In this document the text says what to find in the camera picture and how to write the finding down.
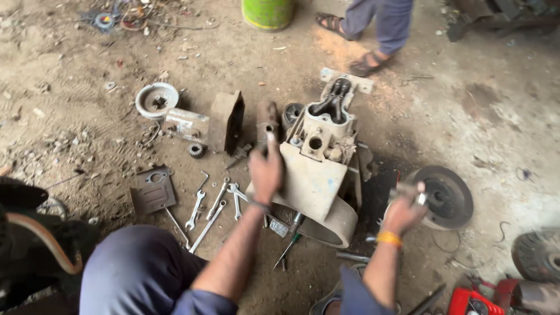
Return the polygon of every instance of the blue pants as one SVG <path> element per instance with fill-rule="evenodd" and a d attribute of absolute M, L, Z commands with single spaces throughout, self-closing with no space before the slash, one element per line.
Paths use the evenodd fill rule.
<path fill-rule="evenodd" d="M 207 261 L 152 225 L 117 230 L 83 272 L 80 315 L 170 314 Z"/>
<path fill-rule="evenodd" d="M 412 0 L 354 0 L 342 20 L 344 33 L 358 39 L 376 16 L 379 50 L 387 55 L 404 46 L 410 37 Z"/>

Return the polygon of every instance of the black wrist band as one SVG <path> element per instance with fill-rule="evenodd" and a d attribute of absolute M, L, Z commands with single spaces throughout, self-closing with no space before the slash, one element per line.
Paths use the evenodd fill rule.
<path fill-rule="evenodd" d="M 261 210 L 263 210 L 263 212 L 265 214 L 271 214 L 272 213 L 272 206 L 265 205 L 265 204 L 260 203 L 258 201 L 254 201 L 253 199 L 250 200 L 249 204 L 259 207 Z"/>

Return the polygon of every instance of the small gear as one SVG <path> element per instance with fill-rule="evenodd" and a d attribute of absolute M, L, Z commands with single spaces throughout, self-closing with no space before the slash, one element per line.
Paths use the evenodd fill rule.
<path fill-rule="evenodd" d="M 189 145 L 189 155 L 195 160 L 202 158 L 204 155 L 204 147 L 199 143 L 192 143 Z"/>

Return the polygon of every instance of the orange wrist thread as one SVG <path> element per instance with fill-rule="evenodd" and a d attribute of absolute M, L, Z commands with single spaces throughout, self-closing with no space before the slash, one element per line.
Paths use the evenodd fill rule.
<path fill-rule="evenodd" d="M 400 237 L 398 235 L 396 235 L 395 233 L 388 232 L 388 231 L 379 232 L 379 234 L 377 235 L 377 242 L 378 243 L 385 242 L 385 243 L 394 244 L 398 248 L 401 248 L 403 246 L 403 241 L 400 239 Z"/>

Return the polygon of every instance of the screwdriver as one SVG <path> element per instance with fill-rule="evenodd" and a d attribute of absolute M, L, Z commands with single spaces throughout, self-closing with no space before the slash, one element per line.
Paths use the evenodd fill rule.
<path fill-rule="evenodd" d="M 282 261 L 282 258 L 284 258 L 284 256 L 286 256 L 286 253 L 288 253 L 288 250 L 290 249 L 290 247 L 292 247 L 292 245 L 298 240 L 300 239 L 301 234 L 300 233 L 296 233 L 293 237 L 292 237 L 292 241 L 290 242 L 290 244 L 288 245 L 288 247 L 286 248 L 286 250 L 282 253 L 282 255 L 280 256 L 280 259 L 276 262 L 276 265 L 274 265 L 274 267 L 272 268 L 274 270 L 274 268 L 276 268 L 276 266 L 278 266 L 278 264 Z"/>

